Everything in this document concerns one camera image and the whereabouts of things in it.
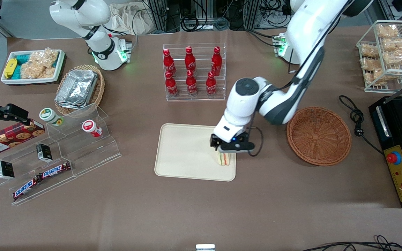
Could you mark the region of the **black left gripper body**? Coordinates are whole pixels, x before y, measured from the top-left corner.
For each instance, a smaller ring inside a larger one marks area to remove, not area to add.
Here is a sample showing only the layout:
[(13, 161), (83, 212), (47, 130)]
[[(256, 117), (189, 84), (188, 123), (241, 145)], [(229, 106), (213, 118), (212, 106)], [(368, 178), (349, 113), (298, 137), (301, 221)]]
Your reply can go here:
[(242, 132), (240, 134), (233, 135), (232, 137), (226, 139), (219, 135), (212, 134), (211, 137), (219, 138), (219, 147), (251, 147), (251, 142), (249, 141), (249, 134), (247, 132)]

